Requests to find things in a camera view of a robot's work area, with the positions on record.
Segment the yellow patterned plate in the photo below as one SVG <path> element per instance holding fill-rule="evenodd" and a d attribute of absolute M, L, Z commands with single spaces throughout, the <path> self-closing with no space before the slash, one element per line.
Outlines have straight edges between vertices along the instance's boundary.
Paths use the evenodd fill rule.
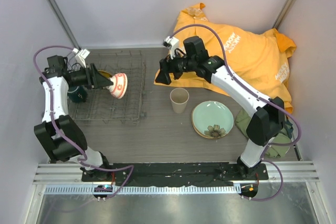
<path fill-rule="evenodd" d="M 110 74 L 110 73 L 108 73 L 108 72 L 106 72 L 106 71 L 104 71 L 104 70 L 98 70 L 98 72 L 99 72 L 102 76 L 104 76 L 105 78 L 107 78 L 107 79 L 112 78 L 112 74 Z"/>

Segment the white orange patterned bowl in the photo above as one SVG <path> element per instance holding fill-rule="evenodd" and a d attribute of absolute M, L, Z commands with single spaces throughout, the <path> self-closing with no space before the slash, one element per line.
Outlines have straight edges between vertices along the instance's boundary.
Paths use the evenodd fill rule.
<path fill-rule="evenodd" d="M 125 73 L 116 73 L 109 80 L 113 83 L 107 90 L 116 99 L 122 99 L 127 91 L 128 77 Z"/>

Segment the beige tall cup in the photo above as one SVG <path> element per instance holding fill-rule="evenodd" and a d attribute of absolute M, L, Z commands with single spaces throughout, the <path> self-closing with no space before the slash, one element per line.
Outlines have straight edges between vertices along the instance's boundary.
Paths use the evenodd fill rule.
<path fill-rule="evenodd" d="M 184 112 L 190 98 L 189 92 L 184 88 L 175 88 L 170 93 L 170 100 L 173 111 L 177 114 Z"/>

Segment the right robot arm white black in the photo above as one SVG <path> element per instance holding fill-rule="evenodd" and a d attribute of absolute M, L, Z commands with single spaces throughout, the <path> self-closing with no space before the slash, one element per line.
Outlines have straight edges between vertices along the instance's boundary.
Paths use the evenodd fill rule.
<path fill-rule="evenodd" d="M 285 121 L 281 98 L 270 98 L 250 86 L 234 74 L 219 56 L 210 56 L 201 38 L 193 36 L 184 40 L 184 51 L 179 40 L 167 37 L 163 46 L 169 54 L 160 60 L 160 71 L 156 82 L 169 85 L 172 79 L 179 79 L 183 73 L 194 72 L 200 78 L 225 91 L 249 114 L 247 126 L 248 142 L 237 160 L 237 173 L 242 179 L 255 175 L 261 163 L 267 144 L 280 133 Z"/>

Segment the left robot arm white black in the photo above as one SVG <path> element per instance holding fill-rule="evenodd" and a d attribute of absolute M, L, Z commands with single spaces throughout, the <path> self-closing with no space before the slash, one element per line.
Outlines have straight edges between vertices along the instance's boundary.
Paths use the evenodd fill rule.
<path fill-rule="evenodd" d="M 68 59 L 48 57 L 48 67 L 39 78 L 45 91 L 45 111 L 42 122 L 34 127 L 34 134 L 51 161 L 76 162 L 90 176 L 105 182 L 112 174 L 107 158 L 92 150 L 83 131 L 68 112 L 68 91 L 72 88 L 102 89 L 113 81 L 99 73 L 94 64 L 68 70 Z"/>

